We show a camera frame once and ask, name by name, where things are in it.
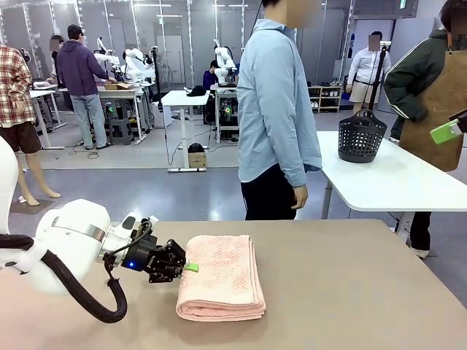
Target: pink towel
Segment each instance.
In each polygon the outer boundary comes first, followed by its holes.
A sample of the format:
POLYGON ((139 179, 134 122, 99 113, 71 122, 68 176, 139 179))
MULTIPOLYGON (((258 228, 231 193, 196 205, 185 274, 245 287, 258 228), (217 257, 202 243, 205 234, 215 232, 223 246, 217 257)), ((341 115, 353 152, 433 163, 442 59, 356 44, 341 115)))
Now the pink towel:
POLYGON ((201 322, 260 319, 266 310, 249 236, 197 236, 187 244, 187 258, 199 272, 185 271, 177 314, 201 322))

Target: man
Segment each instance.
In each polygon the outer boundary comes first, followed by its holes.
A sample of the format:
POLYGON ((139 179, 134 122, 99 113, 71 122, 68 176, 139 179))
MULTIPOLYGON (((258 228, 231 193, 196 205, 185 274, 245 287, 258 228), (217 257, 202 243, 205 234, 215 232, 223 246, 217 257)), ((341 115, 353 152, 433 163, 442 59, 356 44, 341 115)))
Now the man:
POLYGON ((214 85, 217 83, 217 76, 215 74, 215 70, 219 68, 217 65, 217 61, 212 61, 211 62, 211 68, 209 68, 209 71, 204 72, 203 76, 203 86, 206 90, 211 90, 211 85, 214 85))
POLYGON ((315 0, 263 0, 240 63, 239 178, 247 220, 295 219, 308 198, 306 171, 321 168, 312 106, 294 28, 315 0))
MULTIPOLYGON (((382 32, 374 31, 373 33, 371 33, 371 35, 379 35, 379 37, 381 38, 380 41, 382 41, 382 32)), ((372 84, 374 83, 374 80, 377 76, 380 53, 380 51, 369 51, 368 47, 366 47, 360 52, 358 52, 352 61, 346 91, 347 93, 352 93, 352 95, 350 96, 350 101, 354 103, 354 113, 357 113, 362 109, 363 102, 366 104, 370 103, 371 93, 373 92, 372 84)), ((385 61, 383 63, 382 73, 389 71, 390 68, 391 59, 389 53, 387 52, 385 61)), ((377 97, 374 100, 375 104, 379 102, 380 90, 381 85, 378 87, 377 97)))
POLYGON ((97 91, 94 75, 98 78, 117 82, 102 69, 94 54, 82 45, 84 35, 82 29, 75 24, 68 27, 69 41, 63 44, 58 52, 58 76, 65 83, 72 98, 74 113, 78 117, 82 139, 86 150, 94 148, 89 131, 89 119, 93 121, 96 133, 97 149, 110 146, 104 129, 104 113, 97 91))
MULTIPOLYGON (((442 28, 397 62, 385 81, 387 100, 399 114, 391 138, 442 171, 458 167, 463 138, 436 145, 430 131, 467 109, 467 33, 452 33, 453 18, 467 23, 467 16, 458 17, 466 11, 467 0, 448 0, 441 10, 442 28)), ((417 212, 410 228, 412 251, 422 259, 431 248, 430 220, 430 212, 417 212)))

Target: jeans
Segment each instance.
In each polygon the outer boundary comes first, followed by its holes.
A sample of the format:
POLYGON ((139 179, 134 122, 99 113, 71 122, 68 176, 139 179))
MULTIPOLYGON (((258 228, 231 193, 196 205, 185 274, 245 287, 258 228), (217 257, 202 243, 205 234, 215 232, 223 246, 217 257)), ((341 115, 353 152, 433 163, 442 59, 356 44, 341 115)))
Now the jeans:
POLYGON ((90 136, 89 118, 93 121, 94 133, 96 134, 97 147, 104 147, 107 143, 107 136, 104 128, 104 113, 102 112, 99 95, 73 96, 72 98, 74 113, 78 117, 80 124, 82 140, 85 147, 93 148, 93 140, 90 136))

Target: green object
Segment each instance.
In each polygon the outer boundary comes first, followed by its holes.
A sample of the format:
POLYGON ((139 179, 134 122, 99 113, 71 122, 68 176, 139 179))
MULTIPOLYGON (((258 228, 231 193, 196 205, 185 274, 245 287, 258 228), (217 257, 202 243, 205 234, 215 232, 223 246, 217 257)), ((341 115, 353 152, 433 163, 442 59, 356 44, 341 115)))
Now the green object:
POLYGON ((453 120, 432 130, 430 132, 431 138, 436 144, 443 144, 446 141, 455 139, 458 135, 452 132, 451 127, 457 125, 458 121, 457 119, 453 120))
POLYGON ((192 272, 198 272, 199 271, 199 266, 198 264, 193 264, 192 262, 189 264, 186 264, 183 270, 187 271, 192 271, 192 272))

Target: white table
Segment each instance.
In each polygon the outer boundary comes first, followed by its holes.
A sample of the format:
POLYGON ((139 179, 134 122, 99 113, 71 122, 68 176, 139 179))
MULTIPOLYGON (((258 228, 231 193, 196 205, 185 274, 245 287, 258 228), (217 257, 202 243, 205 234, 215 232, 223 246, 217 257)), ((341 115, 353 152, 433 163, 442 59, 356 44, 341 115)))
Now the white table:
MULTIPOLYGON (((52 98, 53 109, 55 111, 55 115, 56 115, 57 121, 58 121, 58 125, 55 126, 54 129, 58 129, 58 128, 61 128, 61 127, 65 126, 68 123, 65 122, 65 123, 62 124, 62 122, 60 120, 60 114, 58 113, 57 103, 55 102, 55 97, 53 96, 54 92, 55 92, 54 90, 31 90, 30 91, 32 104, 33 104, 34 110, 36 111, 37 117, 39 119, 39 124, 41 125, 42 135, 45 138, 46 146, 43 147, 42 149, 64 149, 65 148, 63 146, 52 146, 52 144, 50 143, 49 136, 47 135, 47 129, 46 129, 45 123, 44 123, 44 118, 42 117, 41 109, 40 109, 39 103, 37 101, 39 98, 41 98, 43 96, 50 95, 50 97, 52 98)), ((44 109, 46 109, 46 108, 48 108, 48 107, 47 107, 47 104, 44 101, 44 109)))
MULTIPOLYGON (((138 87, 133 87, 127 90, 106 90, 104 86, 98 86, 97 91, 99 93, 99 98, 112 99, 112 100, 133 100, 134 101, 134 115, 136 116, 136 124, 138 126, 138 140, 135 141, 135 144, 140 144, 147 135, 142 132, 141 128, 141 115, 139 113, 138 107, 138 97, 143 95, 143 89, 147 88, 150 85, 142 85, 138 87)), ((60 91, 68 91, 68 89, 63 88, 60 91)))
POLYGON ((239 126, 221 126, 220 125, 220 99, 236 98, 236 87, 220 87, 217 84, 211 85, 211 90, 215 93, 215 122, 216 122, 216 142, 220 143, 221 131, 237 131, 239 126))
POLYGON ((189 97, 185 90, 173 90, 162 98, 162 105, 180 107, 180 121, 182 122, 182 147, 184 168, 170 168, 171 173, 206 171, 206 168, 190 168, 188 162, 188 140, 185 127, 185 107, 206 106, 210 91, 204 96, 189 97))
POLYGON ((398 235, 407 240, 416 211, 467 211, 467 185, 384 139, 372 163, 337 154, 337 131, 320 131, 323 173, 328 178, 322 219, 334 188, 349 208, 398 214, 398 235))

